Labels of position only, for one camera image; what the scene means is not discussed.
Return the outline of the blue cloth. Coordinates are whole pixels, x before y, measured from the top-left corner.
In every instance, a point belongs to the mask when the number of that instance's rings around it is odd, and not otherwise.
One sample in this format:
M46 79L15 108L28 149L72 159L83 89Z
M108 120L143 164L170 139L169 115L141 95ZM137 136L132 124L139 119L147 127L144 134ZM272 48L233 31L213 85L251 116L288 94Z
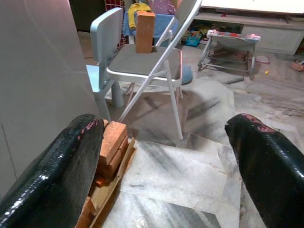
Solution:
M134 14L135 15L135 22L137 24L137 12ZM155 36L155 31L157 31L157 28L161 28L162 30L160 31L160 36L158 37L158 42L157 43L152 43L152 49L154 47L161 47L163 42L166 42L167 45L170 44L170 42L173 39L173 33L175 31L174 27L177 26L177 19L174 15L164 15L164 14L155 14L155 25L154 25L154 35ZM124 33L124 35L128 36L136 36L135 34L131 33Z

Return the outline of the blue round stool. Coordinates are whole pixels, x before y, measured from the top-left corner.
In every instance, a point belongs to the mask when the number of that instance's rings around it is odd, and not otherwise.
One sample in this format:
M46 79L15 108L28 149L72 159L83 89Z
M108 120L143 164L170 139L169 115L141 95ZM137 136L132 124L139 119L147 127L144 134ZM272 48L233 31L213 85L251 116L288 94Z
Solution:
M192 82L193 80L193 74L192 74L192 69L188 65L183 65L182 66L182 82L181 85L188 85Z

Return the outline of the small pink basket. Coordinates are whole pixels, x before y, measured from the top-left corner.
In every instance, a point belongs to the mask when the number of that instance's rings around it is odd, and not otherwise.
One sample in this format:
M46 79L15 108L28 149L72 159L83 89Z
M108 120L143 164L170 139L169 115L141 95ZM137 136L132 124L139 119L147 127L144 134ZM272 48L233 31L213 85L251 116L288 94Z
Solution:
M291 64L291 68L295 71L302 72L304 71L304 60L295 60Z

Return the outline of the light blue child chair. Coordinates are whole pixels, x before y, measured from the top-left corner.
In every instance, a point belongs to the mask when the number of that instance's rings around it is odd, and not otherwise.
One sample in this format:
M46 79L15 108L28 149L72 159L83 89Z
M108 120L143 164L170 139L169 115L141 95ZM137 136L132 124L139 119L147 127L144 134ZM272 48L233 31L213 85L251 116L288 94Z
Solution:
M104 101L105 95L111 90L114 107L124 105L123 95L118 81L111 79L106 71L117 52L121 39L123 9L114 8L96 18L90 28L93 60L97 66L86 65L91 88L97 97Z

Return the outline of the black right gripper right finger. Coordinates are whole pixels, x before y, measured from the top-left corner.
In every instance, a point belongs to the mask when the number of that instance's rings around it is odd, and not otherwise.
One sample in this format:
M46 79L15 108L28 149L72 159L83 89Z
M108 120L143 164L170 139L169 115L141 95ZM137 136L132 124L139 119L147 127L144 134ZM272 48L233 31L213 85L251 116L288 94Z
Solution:
M250 114L225 131L245 187L267 228L304 228L304 154Z

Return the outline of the purple patterned cloth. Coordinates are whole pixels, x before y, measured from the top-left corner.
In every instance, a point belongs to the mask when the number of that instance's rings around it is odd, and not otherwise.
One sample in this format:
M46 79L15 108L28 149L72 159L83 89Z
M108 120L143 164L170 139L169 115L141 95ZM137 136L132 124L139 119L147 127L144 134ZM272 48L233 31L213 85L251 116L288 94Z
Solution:
M149 0L149 6L156 14L174 15L176 11L171 0Z

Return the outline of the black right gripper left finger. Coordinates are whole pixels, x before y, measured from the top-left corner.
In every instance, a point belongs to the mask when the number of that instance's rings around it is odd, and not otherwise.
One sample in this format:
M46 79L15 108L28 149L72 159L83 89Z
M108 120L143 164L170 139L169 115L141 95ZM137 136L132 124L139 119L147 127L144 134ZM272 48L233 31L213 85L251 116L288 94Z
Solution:
M104 130L96 115L73 119L0 201L0 228L75 228L94 179Z

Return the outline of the white low cabinet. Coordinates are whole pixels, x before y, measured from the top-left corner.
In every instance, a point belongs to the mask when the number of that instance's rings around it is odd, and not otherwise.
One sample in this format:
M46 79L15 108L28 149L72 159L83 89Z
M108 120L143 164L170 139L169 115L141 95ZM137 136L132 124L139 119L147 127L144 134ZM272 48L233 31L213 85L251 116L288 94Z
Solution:
M304 41L304 0L202 0L195 19L241 25L265 52L294 55Z

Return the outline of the grey metal folding chair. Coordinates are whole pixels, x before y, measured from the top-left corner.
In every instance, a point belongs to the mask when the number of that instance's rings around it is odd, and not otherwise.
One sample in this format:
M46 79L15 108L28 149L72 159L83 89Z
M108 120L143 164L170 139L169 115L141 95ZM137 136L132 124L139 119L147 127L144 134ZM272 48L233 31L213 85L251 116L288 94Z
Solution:
M176 46L197 15L202 0L182 0L176 15L159 38L152 53L139 54L134 44L118 49L106 73L116 81L140 84L118 121L122 122L148 85L167 87L170 92L178 138L183 139L177 98L182 85L182 51Z

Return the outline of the baby bouncer with colourful fabric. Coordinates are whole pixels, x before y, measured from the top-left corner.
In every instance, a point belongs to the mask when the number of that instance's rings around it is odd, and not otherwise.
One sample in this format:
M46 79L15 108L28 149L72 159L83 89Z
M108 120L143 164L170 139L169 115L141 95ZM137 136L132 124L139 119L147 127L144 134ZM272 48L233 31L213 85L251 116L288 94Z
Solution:
M198 61L198 71L204 69L241 72L252 81L255 78L256 45L261 37L215 29L207 31L208 41Z

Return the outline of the upright orange brick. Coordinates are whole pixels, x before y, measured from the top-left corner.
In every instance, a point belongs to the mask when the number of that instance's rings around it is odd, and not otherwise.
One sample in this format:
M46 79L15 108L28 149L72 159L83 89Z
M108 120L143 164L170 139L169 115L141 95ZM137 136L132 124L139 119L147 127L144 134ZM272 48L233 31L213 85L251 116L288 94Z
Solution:
M135 49L136 53L148 54L152 52L152 42L154 35L155 14L151 12L138 11Z

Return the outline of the yellow green cloth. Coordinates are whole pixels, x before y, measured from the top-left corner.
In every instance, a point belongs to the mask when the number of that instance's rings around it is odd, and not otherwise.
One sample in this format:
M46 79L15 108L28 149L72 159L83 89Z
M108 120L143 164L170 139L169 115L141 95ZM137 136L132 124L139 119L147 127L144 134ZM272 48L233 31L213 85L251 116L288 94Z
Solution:
M151 8L144 2L133 3L128 9L128 23L131 30L136 28L135 13L138 11L151 12Z

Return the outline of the colourful toy box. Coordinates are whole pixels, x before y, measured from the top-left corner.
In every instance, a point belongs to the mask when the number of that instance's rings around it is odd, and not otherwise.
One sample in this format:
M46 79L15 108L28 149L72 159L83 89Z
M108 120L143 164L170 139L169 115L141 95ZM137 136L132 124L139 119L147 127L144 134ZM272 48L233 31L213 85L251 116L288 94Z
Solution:
M200 41L203 37L203 34L200 31L188 30L187 38L185 41L186 46L197 47L200 44Z

